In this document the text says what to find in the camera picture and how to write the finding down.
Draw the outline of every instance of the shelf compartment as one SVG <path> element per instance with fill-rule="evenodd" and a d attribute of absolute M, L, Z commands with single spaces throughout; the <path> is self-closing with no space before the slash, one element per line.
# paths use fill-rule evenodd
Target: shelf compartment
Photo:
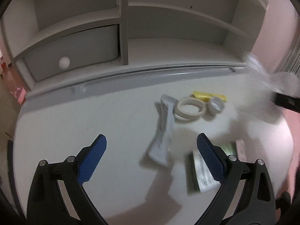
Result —
<path fill-rule="evenodd" d="M 181 17 L 185 19 L 207 22 L 209 24 L 216 25 L 220 28 L 233 32 L 244 38 L 250 38 L 249 35 L 241 31 L 240 29 L 232 26 L 231 24 L 224 22 L 220 19 L 214 18 L 212 16 L 209 16 L 207 14 L 197 12 L 192 9 L 187 9 L 187 8 L 182 8 L 182 7 L 177 7 L 173 5 L 167 5 L 167 4 L 157 4 L 157 3 L 147 3 L 147 2 L 129 2 L 128 5 L 130 7 L 145 8 L 147 9 L 148 12 L 152 12 L 152 13 L 159 13 L 167 16 L 175 16 L 175 17 Z"/>
<path fill-rule="evenodd" d="M 29 50 L 47 44 L 61 37 L 87 29 L 115 25 L 120 22 L 120 14 L 116 8 L 80 14 L 39 31 L 15 56 L 23 57 Z"/>
<path fill-rule="evenodd" d="M 70 60 L 61 69 L 59 61 Z M 115 60 L 118 57 L 118 26 L 80 31 L 31 50 L 23 57 L 35 81 L 79 67 Z"/>

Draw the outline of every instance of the black object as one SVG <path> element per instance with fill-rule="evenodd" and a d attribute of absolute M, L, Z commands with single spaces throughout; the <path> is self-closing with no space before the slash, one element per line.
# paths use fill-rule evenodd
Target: black object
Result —
<path fill-rule="evenodd" d="M 285 214 L 281 216 L 280 220 L 276 223 L 276 225 L 299 225 L 300 224 L 299 212 L 300 212 L 300 193 L 296 195 L 292 205 L 285 212 Z"/>
<path fill-rule="evenodd" d="M 300 113 L 300 98 L 276 93 L 273 102 L 277 106 Z"/>
<path fill-rule="evenodd" d="M 280 198 L 276 199 L 276 210 L 280 209 L 281 217 L 287 212 L 291 206 L 291 196 L 288 192 L 284 191 Z"/>
<path fill-rule="evenodd" d="M 195 225 L 275 224 L 275 199 L 266 166 L 260 165 L 258 161 L 255 163 L 243 163 L 238 159 L 231 161 L 220 147 L 213 146 L 204 134 L 202 136 L 205 137 L 202 139 L 205 141 L 202 145 L 211 146 L 214 157 L 219 159 L 226 168 L 224 168 L 224 183 Z M 67 158 L 61 163 L 48 164 L 45 160 L 40 162 L 29 192 L 27 224 L 107 225 L 77 180 L 78 167 L 92 146 L 93 144 L 83 148 L 76 157 Z M 236 211 L 233 216 L 223 220 L 241 179 L 245 179 L 246 183 Z M 69 197 L 81 220 L 68 214 L 57 180 L 64 181 Z"/>
<path fill-rule="evenodd" d="M 83 148 L 76 157 L 49 164 L 40 161 L 30 187 L 27 224 L 107 224 L 77 180 L 78 169 L 86 155 L 97 144 Z M 71 202 L 81 220 L 71 217 L 63 201 L 57 180 L 63 180 Z"/>
<path fill-rule="evenodd" d="M 20 204 L 20 201 L 18 198 L 18 193 L 17 193 L 15 179 L 14 179 L 13 145 L 14 145 L 14 143 L 11 140 L 9 140 L 7 142 L 7 165 L 8 165 L 9 186 L 10 186 L 11 194 L 13 196 L 13 201 L 16 205 L 18 214 L 23 221 L 26 221 L 25 215 L 23 213 L 23 209 L 21 207 L 21 204 Z"/>
<path fill-rule="evenodd" d="M 25 225 L 25 221 L 15 212 L 11 204 L 0 188 L 0 224 L 1 225 Z"/>
<path fill-rule="evenodd" d="M 298 167 L 298 170 L 296 172 L 295 192 L 294 192 L 293 201 L 297 197 L 298 193 L 300 193 L 300 170 L 299 170 L 299 167 Z"/>
<path fill-rule="evenodd" d="M 204 133 L 197 137 L 197 148 L 215 181 L 224 183 L 227 170 L 226 154 L 215 147 Z"/>

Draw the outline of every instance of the tape roll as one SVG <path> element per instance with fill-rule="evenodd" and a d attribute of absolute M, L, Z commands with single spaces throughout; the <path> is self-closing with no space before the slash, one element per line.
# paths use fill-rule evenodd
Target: tape roll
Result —
<path fill-rule="evenodd" d="M 186 112 L 182 109 L 182 106 L 185 106 L 185 105 L 197 106 L 197 107 L 201 108 L 201 111 L 200 112 Z M 178 101 L 174 112 L 176 115 L 178 115 L 184 119 L 195 120 L 206 112 L 206 103 L 204 101 L 198 100 L 196 98 L 191 98 L 191 97 L 182 98 Z"/>

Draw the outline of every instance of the white shelf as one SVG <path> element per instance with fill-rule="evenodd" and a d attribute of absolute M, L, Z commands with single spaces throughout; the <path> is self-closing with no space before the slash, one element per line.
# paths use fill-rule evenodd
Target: white shelf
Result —
<path fill-rule="evenodd" d="M 129 2 L 128 5 L 131 7 L 152 8 L 153 9 L 152 12 L 154 13 L 162 13 L 164 15 L 171 15 L 171 16 L 177 16 L 186 19 L 204 21 L 216 25 L 218 27 L 221 27 L 223 29 L 226 29 L 244 38 L 250 38 L 249 35 L 239 30 L 238 28 L 232 26 L 231 24 L 224 22 L 220 19 L 214 18 L 212 16 L 209 16 L 205 13 L 197 12 L 192 9 L 187 9 L 187 8 L 182 8 L 182 7 L 177 7 L 173 5 L 167 5 L 167 4 L 148 3 L 148 2 Z"/>
<path fill-rule="evenodd" d="M 120 14 L 116 8 L 84 13 L 65 19 L 39 31 L 22 47 L 14 58 L 17 60 L 21 58 L 28 49 L 33 49 L 36 46 L 49 43 L 63 36 L 118 23 L 120 23 Z"/>
<path fill-rule="evenodd" d="M 244 66 L 223 46 L 196 40 L 147 38 L 128 40 L 129 64 L 121 59 L 94 64 L 36 82 L 27 97 L 88 80 L 140 70 L 182 66 Z"/>

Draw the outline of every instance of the white packet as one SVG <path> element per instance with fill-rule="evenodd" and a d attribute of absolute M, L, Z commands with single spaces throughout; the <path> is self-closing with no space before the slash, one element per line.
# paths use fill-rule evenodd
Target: white packet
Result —
<path fill-rule="evenodd" d="M 203 157 L 198 150 L 193 151 L 193 157 L 200 192 L 203 193 L 219 187 L 220 182 L 214 180 Z"/>
<path fill-rule="evenodd" d="M 177 102 L 178 100 L 173 97 L 161 96 L 159 129 L 148 151 L 148 155 L 153 161 L 165 167 L 168 167 L 170 164 L 168 146 L 171 143 L 171 134 L 175 122 L 174 107 Z"/>

